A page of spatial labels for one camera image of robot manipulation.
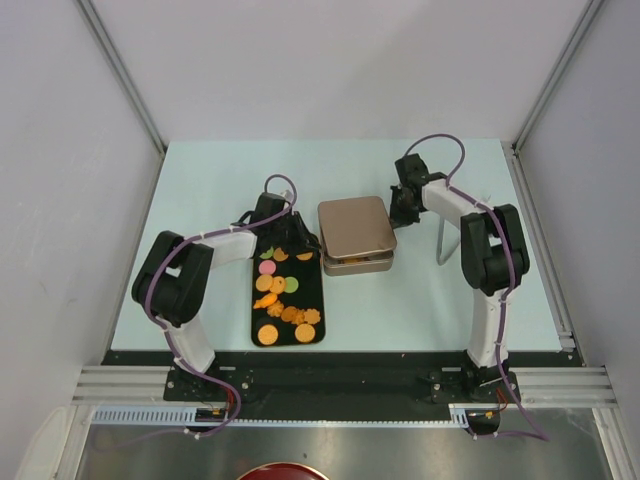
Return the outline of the pink round cookie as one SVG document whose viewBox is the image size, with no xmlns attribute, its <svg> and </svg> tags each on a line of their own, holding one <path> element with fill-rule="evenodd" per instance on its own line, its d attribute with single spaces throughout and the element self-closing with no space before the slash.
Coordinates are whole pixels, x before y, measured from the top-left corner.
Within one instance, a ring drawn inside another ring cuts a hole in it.
<svg viewBox="0 0 640 480">
<path fill-rule="evenodd" d="M 272 260 L 264 260 L 258 267 L 258 271 L 261 275 L 273 275 L 276 272 L 276 269 L 276 263 Z"/>
</svg>

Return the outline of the square tin lid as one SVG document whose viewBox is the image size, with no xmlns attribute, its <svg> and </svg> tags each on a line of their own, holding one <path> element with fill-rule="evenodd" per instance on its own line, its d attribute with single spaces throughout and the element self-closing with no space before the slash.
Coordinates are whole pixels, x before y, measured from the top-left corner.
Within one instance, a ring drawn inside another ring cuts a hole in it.
<svg viewBox="0 0 640 480">
<path fill-rule="evenodd" d="M 323 201 L 317 213 L 329 257 L 344 260 L 387 254 L 396 249 L 396 236 L 379 196 Z"/>
</svg>

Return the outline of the metal tongs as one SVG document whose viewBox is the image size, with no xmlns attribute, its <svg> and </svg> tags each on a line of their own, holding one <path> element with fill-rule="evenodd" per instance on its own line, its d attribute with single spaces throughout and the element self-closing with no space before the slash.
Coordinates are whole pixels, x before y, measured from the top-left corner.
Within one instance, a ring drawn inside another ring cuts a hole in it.
<svg viewBox="0 0 640 480">
<path fill-rule="evenodd" d="M 461 245 L 461 237 L 459 233 L 459 227 L 456 226 L 456 238 L 449 245 L 448 248 L 446 246 L 446 231 L 447 228 L 453 224 L 446 220 L 444 217 L 439 217 L 438 222 L 438 232 L 437 232 L 437 244 L 436 244 L 436 263 L 438 266 L 444 266 L 453 256 L 453 254 L 458 250 Z"/>
</svg>

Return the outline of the square cookie tin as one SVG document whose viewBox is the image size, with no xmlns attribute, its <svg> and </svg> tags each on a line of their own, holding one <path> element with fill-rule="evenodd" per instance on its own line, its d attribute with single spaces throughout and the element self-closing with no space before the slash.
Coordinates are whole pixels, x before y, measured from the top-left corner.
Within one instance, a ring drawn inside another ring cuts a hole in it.
<svg viewBox="0 0 640 480">
<path fill-rule="evenodd" d="M 334 258 L 324 255 L 322 259 L 324 271 L 329 276 L 384 272 L 391 269 L 393 261 L 393 251 L 350 258 Z"/>
</svg>

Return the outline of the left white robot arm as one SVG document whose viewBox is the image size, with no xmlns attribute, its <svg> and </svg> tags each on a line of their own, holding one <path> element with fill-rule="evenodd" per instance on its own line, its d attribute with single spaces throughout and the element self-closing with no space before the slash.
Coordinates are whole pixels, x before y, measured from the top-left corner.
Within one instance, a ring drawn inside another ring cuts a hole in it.
<svg viewBox="0 0 640 480">
<path fill-rule="evenodd" d="M 316 253 L 317 235 L 306 226 L 293 200 L 262 193 L 252 210 L 221 230 L 186 238 L 160 232 L 131 289 L 134 302 L 162 330 L 174 362 L 189 372 L 186 387 L 197 398 L 214 397 L 221 376 L 209 368 L 215 351 L 198 318 L 211 270 L 280 248 L 286 253 Z"/>
</svg>

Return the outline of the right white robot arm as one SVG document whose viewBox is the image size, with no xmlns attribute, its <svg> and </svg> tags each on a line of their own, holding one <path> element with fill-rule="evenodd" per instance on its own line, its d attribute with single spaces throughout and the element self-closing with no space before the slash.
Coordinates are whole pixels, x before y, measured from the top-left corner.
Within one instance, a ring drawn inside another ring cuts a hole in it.
<svg viewBox="0 0 640 480">
<path fill-rule="evenodd" d="M 395 168 L 399 184 L 391 188 L 391 225 L 410 226 L 421 213 L 433 212 L 460 233 L 461 270 L 474 294 L 461 388 L 469 399 L 484 401 L 507 379 L 509 297 L 530 269 L 519 212 L 511 204 L 490 207 L 475 199 L 443 173 L 431 173 L 417 154 L 396 160 Z"/>
</svg>

